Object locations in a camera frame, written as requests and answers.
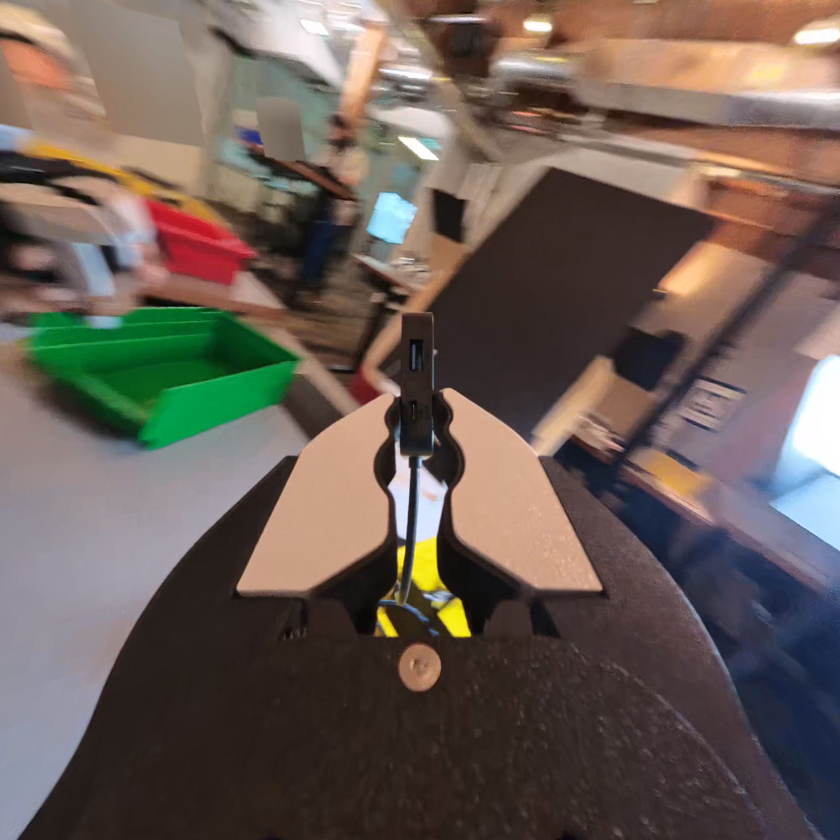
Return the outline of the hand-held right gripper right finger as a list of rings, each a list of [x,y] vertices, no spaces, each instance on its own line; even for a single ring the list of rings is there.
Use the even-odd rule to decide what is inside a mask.
[[[525,595],[600,595],[603,584],[534,449],[486,409],[447,387],[447,481],[455,546]]]

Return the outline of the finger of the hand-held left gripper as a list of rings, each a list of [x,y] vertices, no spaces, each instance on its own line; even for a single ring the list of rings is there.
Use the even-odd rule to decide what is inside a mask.
[[[119,245],[127,229],[108,209],[58,196],[56,200],[1,198],[5,227],[16,235],[83,245]]]
[[[69,245],[69,284],[87,301],[93,328],[123,325],[115,279],[99,245]]]

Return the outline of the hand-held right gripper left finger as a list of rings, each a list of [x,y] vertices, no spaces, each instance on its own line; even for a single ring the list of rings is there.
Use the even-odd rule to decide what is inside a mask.
[[[398,401],[381,395],[301,451],[236,592],[243,597],[380,599],[396,582]]]

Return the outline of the yellow plastic bin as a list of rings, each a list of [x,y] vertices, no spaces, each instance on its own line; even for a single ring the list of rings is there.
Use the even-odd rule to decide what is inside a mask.
[[[138,196],[169,204],[205,222],[228,226],[209,205],[190,194],[180,183],[151,174],[149,171],[127,165],[109,164],[99,158],[42,140],[25,141],[22,152],[46,161],[68,163],[89,175],[107,176]]]
[[[396,585],[377,606],[376,637],[470,637],[461,601],[445,586],[438,574],[437,541],[418,542],[413,577],[406,602],[396,601]]]

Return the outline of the green plastic bin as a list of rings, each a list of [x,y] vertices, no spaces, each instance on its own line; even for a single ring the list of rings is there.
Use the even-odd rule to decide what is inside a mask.
[[[138,308],[102,327],[44,313],[29,359],[91,418],[162,448],[283,401],[299,353],[226,311]]]

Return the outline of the red plastic bin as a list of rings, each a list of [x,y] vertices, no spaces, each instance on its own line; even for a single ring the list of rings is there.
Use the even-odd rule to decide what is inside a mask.
[[[257,253],[225,227],[151,198],[144,199],[171,274],[229,287]]]

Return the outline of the small yellow bin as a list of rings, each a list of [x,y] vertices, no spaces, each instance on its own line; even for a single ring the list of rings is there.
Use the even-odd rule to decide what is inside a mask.
[[[664,451],[647,448],[636,457],[636,465],[650,476],[657,488],[684,504],[699,506],[713,485],[713,478],[688,467]]]

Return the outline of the white paper sign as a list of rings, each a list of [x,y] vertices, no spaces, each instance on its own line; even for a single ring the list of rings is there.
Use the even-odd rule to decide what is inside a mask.
[[[737,386],[699,377],[680,401],[678,416],[687,424],[710,433],[718,432],[733,411],[739,407],[747,392]]]

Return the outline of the lit monitor screen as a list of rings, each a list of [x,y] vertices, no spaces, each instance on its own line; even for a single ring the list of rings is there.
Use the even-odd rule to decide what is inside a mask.
[[[381,192],[376,197],[365,231],[388,245],[402,245],[416,215],[417,206],[398,193]]]

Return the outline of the wooden chair with black back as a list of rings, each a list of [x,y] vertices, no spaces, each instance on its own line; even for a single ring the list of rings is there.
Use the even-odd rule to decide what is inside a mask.
[[[428,264],[435,281],[448,281],[469,256],[466,206],[464,199],[432,189],[433,231]]]

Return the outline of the bright window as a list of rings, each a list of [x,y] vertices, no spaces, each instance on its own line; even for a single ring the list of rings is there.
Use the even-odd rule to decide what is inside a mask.
[[[780,452],[772,507],[839,549],[839,358],[818,362]]]

